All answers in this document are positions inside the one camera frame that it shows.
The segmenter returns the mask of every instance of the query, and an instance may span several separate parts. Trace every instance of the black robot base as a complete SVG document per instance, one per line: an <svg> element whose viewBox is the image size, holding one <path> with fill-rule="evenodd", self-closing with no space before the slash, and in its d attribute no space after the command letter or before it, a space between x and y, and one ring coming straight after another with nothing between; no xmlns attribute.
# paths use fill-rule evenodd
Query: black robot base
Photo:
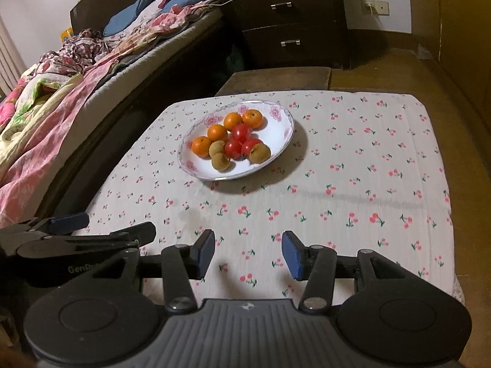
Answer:
<svg viewBox="0 0 491 368"><path fill-rule="evenodd" d="M288 299L207 299L198 308L189 279L205 276L214 252L211 230L161 255L128 248L42 297L24 323L39 366L460 366L471 332L465 307L373 250L338 256L286 231L290 273L308 281L298 308ZM140 293L142 278L162 278L163 306ZM335 278L354 278L355 294L340 306L331 305Z"/></svg>

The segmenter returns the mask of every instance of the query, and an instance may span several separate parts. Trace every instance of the bed frame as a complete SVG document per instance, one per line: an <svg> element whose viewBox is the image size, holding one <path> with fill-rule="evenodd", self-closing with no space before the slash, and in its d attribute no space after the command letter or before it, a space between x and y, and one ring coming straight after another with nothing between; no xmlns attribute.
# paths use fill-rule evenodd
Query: bed frame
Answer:
<svg viewBox="0 0 491 368"><path fill-rule="evenodd" d="M134 1L80 0L70 13L72 28L76 34L89 27L102 30L112 15ZM226 79L219 81L215 75L231 46L232 33L221 20L162 64L67 159L36 216L84 211L112 169L166 107L182 100L211 97L220 89Z"/></svg>

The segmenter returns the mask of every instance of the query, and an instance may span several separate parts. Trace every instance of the curtain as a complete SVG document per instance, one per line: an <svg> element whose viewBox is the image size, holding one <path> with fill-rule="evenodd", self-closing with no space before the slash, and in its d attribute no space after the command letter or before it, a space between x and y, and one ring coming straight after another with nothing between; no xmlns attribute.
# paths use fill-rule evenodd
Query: curtain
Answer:
<svg viewBox="0 0 491 368"><path fill-rule="evenodd" d="M15 88L17 80L26 69L0 18L0 89L5 95Z"/></svg>

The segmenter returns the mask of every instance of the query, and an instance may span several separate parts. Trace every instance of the blue gripper pad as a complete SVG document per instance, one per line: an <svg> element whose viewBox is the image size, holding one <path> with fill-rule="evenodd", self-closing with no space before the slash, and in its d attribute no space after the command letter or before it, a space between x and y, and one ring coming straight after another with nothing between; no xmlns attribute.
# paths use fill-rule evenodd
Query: blue gripper pad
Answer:
<svg viewBox="0 0 491 368"><path fill-rule="evenodd" d="M281 237L281 253L286 261L286 265L290 270L290 274L294 280L303 277L303 267L300 262L300 250L298 250L292 239L286 232Z"/></svg>
<svg viewBox="0 0 491 368"><path fill-rule="evenodd" d="M81 230L88 225L89 216L87 213L75 213L69 216L51 219L46 232L50 235L65 235L69 232Z"/></svg>
<svg viewBox="0 0 491 368"><path fill-rule="evenodd" d="M198 256L198 277L201 279L205 276L208 267L212 261L213 255L215 254L215 237L209 236Z"/></svg>

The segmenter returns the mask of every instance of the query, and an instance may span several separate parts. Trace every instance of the plate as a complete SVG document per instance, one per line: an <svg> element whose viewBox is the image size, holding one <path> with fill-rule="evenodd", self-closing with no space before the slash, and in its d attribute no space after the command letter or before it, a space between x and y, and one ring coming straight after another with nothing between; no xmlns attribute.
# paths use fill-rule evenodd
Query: plate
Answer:
<svg viewBox="0 0 491 368"><path fill-rule="evenodd" d="M212 167L211 158L202 159L191 151L192 141L206 135L211 125L223 124L223 119L231 112L243 114L248 109L257 109L265 118L263 125L258 130L252 131L252 137L259 138L271 149L271 157L266 162L253 164L248 159L232 160L230 168L221 173ZM261 170L281 155L292 140L294 130L295 122L292 114L278 103L258 100L234 102L197 120L183 137L177 159L182 170L204 181L242 178Z"/></svg>

